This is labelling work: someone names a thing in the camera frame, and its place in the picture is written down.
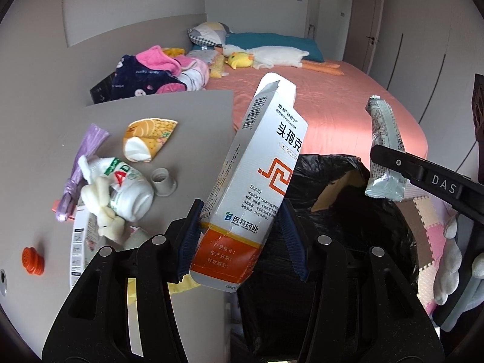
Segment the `orange bottle cap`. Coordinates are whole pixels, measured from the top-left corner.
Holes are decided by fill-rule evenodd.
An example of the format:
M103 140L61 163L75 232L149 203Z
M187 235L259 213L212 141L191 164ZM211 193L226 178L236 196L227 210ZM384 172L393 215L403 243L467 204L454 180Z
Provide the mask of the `orange bottle cap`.
M44 272L44 258L33 247L24 248L22 252L22 265L29 274L40 276Z

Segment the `trash bag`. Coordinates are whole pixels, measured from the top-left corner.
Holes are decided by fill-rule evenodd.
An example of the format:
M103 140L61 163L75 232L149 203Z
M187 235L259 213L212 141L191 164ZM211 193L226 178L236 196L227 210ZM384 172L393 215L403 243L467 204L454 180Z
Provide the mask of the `trash bag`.
M374 245L382 247L417 292L417 247L412 232L395 203L365 196L368 178L368 170L357 157L300 155L286 198L296 214L310 219L321 235L362 252ZM315 283L303 283L294 272L276 222L253 274L237 292L245 340L255 357L266 361L298 358L314 290Z

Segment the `yellow duck plush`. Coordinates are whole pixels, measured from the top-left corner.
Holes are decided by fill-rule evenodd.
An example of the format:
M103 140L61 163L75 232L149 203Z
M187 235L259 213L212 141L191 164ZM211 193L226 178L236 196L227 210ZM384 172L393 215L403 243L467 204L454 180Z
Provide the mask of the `yellow duck plush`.
M253 55L245 52L234 52L228 59L227 64L233 69L251 67L253 64Z

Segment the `peach bed cover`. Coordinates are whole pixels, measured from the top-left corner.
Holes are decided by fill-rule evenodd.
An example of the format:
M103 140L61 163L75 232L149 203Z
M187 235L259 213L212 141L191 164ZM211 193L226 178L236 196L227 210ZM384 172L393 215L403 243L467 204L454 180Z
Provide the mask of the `peach bed cover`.
M354 66L336 61L344 76L294 67L271 70L225 68L229 76L210 79L207 90L233 90L233 122L238 129L262 76L272 71L296 84L294 108L307 121L302 154L349 154L370 166L371 118L365 111L368 98L379 95L394 111L405 150L427 157L427 140L413 116L388 91Z

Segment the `purple ribbon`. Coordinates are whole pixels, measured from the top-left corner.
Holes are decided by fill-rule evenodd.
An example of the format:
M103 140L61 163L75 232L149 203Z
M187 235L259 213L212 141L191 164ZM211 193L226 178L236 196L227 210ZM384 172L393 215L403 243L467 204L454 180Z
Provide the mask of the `purple ribbon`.
M79 183L82 179L81 168L77 164L77 160L81 155L85 155L89 159L99 148L99 146L109 136L109 132L99 128L95 124L91 124L88 131L82 139L81 146L77 151L76 158L74 158L74 165L72 166L71 177L67 179L64 187L64 193L59 201L56 210L56 218L63 222L69 218L74 212L74 207L79 199Z

